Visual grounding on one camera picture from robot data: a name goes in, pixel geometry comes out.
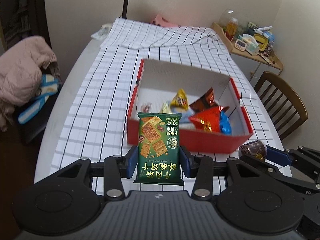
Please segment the light blue cookie packet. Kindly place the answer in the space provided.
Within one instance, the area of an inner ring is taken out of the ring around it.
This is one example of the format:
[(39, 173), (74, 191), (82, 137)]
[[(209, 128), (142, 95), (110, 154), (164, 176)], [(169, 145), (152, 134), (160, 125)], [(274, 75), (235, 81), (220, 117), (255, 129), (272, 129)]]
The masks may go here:
[(189, 106), (187, 110), (183, 110), (181, 108), (178, 107), (171, 107), (171, 111), (173, 114), (181, 114), (181, 118), (180, 118), (180, 123), (182, 124), (186, 124), (189, 123), (189, 117), (193, 116), (195, 114), (195, 112), (191, 109), (191, 107)]

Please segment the white kitchen timer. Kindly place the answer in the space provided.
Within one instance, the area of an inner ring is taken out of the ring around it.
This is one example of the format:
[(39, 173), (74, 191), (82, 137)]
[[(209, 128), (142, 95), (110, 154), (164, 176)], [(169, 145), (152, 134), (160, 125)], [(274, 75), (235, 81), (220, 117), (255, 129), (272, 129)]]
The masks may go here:
[(239, 51), (245, 51), (247, 43), (243, 40), (237, 39), (234, 43), (234, 47)]

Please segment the red cardboard box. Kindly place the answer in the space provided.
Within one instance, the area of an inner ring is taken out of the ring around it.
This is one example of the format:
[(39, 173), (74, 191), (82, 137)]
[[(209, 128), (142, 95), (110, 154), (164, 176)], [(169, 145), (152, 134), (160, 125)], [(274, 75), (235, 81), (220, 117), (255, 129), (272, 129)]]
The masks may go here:
[[(138, 144), (138, 113), (147, 108), (156, 114), (161, 109), (181, 113), (180, 143), (191, 152), (233, 153), (253, 135), (253, 127), (234, 79), (200, 67), (167, 61), (142, 59), (136, 85), (127, 111), (127, 142)], [(223, 111), (231, 126), (230, 134), (196, 129), (189, 117), (206, 109), (212, 100)]]

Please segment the yellow container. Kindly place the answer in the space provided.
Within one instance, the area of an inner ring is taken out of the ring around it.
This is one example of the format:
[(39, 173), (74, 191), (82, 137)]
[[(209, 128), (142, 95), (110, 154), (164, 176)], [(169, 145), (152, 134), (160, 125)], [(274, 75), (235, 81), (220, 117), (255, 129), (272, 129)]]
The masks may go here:
[(257, 34), (257, 33), (255, 33), (255, 34), (253, 35), (253, 37), (254, 37), (254, 39), (256, 40), (257, 44), (259, 45), (259, 51), (260, 51), (260, 52), (265, 51), (265, 49), (267, 48), (268, 43), (269, 43), (268, 38), (266, 38), (266, 37), (263, 36), (263, 35)]

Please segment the clear bread snack packet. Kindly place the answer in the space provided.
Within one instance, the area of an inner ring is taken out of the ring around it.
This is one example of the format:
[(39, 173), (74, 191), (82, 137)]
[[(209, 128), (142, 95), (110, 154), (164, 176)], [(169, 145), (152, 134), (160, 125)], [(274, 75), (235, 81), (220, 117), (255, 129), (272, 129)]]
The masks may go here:
[(151, 109), (151, 106), (152, 106), (152, 104), (150, 102), (143, 103), (141, 105), (140, 111), (143, 112), (143, 113), (149, 113), (150, 109)]

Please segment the dark brown candy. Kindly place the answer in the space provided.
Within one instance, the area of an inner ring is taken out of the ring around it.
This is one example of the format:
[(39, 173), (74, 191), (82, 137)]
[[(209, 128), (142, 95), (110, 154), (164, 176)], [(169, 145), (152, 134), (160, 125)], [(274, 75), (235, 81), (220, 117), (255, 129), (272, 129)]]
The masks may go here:
[(255, 140), (241, 145), (238, 152), (239, 156), (251, 155), (257, 159), (265, 160), (267, 156), (267, 147), (262, 141)]

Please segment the blue cookie snack packet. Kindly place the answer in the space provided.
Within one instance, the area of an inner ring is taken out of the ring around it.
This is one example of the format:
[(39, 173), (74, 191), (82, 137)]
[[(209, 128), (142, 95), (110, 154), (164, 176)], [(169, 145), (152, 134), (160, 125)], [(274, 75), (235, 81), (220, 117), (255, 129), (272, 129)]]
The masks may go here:
[(219, 128), (222, 134), (231, 135), (232, 133), (229, 117), (225, 114), (224, 111), (220, 112)]

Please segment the red rice cracker bag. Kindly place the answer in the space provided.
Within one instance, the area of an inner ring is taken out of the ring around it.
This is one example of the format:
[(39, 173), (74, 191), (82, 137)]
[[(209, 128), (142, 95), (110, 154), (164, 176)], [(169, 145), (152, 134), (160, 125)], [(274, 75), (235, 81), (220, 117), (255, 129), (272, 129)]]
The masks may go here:
[(214, 106), (210, 109), (201, 111), (189, 117), (190, 122), (196, 129), (200, 129), (204, 132), (216, 132), (221, 133), (219, 128), (220, 112), (229, 110), (229, 107)]

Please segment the orange drink bottle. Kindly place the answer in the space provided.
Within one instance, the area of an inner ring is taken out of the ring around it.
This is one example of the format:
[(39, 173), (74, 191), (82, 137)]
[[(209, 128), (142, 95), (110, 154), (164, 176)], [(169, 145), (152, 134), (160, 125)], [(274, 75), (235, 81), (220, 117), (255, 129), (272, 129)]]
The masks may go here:
[(238, 20), (236, 18), (231, 18), (226, 25), (225, 36), (231, 41), (237, 31)]

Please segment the checkered white tablecloth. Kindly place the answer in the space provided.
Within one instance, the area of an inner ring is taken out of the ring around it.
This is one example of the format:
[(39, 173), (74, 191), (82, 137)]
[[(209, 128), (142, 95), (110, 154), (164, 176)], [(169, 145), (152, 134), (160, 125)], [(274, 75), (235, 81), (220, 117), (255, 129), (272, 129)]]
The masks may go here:
[(99, 162), (129, 150), (127, 111), (142, 59), (182, 66), (176, 77), (155, 76), (164, 87), (186, 88), (193, 82), (203, 85), (204, 79), (196, 77), (197, 70), (230, 76), (253, 125), (252, 140), (282, 148), (257, 94), (217, 32), (201, 27), (163, 28), (119, 18), (72, 100), (50, 164), (51, 173), (79, 158)]

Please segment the yellow foil snack packet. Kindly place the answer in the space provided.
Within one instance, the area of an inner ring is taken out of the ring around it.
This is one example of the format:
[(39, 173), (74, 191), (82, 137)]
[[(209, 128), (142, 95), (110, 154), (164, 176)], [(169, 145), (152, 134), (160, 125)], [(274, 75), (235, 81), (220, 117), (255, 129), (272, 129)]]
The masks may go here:
[(178, 107), (187, 110), (189, 107), (188, 99), (183, 88), (180, 88), (170, 102), (171, 107)]

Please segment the blue white bag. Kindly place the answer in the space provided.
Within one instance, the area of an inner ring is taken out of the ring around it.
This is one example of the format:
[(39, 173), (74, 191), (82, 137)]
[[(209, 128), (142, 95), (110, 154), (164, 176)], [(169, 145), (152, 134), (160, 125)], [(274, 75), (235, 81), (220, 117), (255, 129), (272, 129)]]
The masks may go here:
[(59, 90), (59, 81), (50, 74), (43, 74), (40, 86), (31, 98), (33, 104), (18, 116), (19, 124), (30, 121), (44, 106), (50, 96), (55, 95)]

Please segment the pink paper item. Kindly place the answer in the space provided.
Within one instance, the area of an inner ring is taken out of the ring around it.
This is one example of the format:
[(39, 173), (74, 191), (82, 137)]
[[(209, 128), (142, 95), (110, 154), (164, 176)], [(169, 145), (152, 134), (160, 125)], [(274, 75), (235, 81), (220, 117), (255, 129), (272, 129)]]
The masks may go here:
[(167, 21), (162, 15), (157, 14), (156, 17), (150, 22), (153, 25), (158, 25), (165, 28), (179, 27), (178, 24)]

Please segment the paper booklet on table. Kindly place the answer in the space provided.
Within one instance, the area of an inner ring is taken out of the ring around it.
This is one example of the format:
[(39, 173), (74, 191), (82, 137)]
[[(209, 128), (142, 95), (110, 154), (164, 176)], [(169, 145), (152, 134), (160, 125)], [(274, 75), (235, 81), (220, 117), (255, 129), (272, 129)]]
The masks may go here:
[(91, 38), (97, 41), (103, 41), (111, 31), (112, 25), (112, 23), (103, 24), (96, 33), (91, 35)]

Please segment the wooden tray side cabinet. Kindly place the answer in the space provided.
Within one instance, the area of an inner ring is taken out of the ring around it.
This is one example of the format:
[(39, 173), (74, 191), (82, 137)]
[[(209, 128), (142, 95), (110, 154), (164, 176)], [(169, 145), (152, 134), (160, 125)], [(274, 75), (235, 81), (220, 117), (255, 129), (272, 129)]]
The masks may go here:
[(232, 40), (225, 35), (223, 28), (213, 23), (211, 28), (218, 34), (232, 60), (238, 65), (248, 81), (255, 85), (265, 71), (280, 75), (284, 65), (274, 51), (263, 53), (259, 50), (258, 43), (249, 35), (234, 36)]

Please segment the pale yellow snack packet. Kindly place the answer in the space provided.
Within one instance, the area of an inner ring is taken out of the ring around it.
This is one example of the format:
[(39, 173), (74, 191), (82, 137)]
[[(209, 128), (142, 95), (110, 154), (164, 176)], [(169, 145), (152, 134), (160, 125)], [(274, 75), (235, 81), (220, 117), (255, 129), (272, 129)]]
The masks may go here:
[(160, 113), (165, 113), (165, 114), (171, 114), (171, 107), (170, 107), (170, 103), (169, 102), (164, 102), (161, 110), (159, 111)]

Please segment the dark bookshelf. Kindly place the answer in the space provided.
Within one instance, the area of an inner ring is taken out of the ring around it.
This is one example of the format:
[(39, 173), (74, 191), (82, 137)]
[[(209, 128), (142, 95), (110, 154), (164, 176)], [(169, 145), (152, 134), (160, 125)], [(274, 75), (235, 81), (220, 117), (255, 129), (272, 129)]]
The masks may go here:
[(51, 44), (44, 0), (1, 0), (1, 46), (4, 51), (30, 36)]

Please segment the wooden chair right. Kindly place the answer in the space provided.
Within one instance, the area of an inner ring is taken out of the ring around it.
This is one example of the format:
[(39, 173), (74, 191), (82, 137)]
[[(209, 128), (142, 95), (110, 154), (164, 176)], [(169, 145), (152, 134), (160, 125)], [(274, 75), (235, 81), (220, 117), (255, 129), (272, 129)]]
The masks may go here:
[(280, 76), (265, 71), (254, 90), (265, 107), (280, 140), (308, 120), (308, 111), (296, 91)]

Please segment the tissue box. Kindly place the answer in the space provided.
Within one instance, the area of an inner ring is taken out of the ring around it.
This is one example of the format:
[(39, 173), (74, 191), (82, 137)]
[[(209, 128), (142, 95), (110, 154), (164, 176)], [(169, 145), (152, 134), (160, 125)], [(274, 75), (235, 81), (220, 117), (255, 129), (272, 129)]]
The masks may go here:
[(249, 34), (243, 34), (242, 40), (247, 43), (246, 51), (252, 55), (256, 56), (259, 52), (259, 45), (257, 44), (256, 40), (253, 36)]

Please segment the dark red foil snack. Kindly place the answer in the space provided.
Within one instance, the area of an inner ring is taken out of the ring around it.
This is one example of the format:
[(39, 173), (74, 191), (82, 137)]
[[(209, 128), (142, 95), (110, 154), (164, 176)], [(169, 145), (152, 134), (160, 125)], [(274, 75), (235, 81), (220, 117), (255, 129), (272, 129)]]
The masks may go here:
[(201, 111), (210, 109), (214, 106), (217, 106), (218, 104), (215, 102), (215, 97), (214, 97), (214, 91), (213, 88), (211, 87), (208, 89), (207, 92), (203, 94), (200, 98), (198, 98), (196, 101), (191, 103), (189, 107), (195, 112), (199, 113)]

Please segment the pink puffer jacket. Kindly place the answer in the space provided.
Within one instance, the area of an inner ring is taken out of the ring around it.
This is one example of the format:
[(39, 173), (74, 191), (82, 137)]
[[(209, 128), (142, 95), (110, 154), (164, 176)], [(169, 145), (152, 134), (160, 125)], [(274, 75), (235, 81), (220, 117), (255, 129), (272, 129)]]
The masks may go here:
[(1, 132), (13, 123), (15, 107), (33, 104), (43, 74), (61, 83), (57, 57), (42, 36), (27, 37), (1, 56)]

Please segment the green cracker packet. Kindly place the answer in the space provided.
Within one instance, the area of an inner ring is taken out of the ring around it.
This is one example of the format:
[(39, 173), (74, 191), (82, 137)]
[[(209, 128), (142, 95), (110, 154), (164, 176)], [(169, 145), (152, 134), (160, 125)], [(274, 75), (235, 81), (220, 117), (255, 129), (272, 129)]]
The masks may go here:
[(135, 183), (182, 186), (179, 162), (181, 113), (138, 113)]

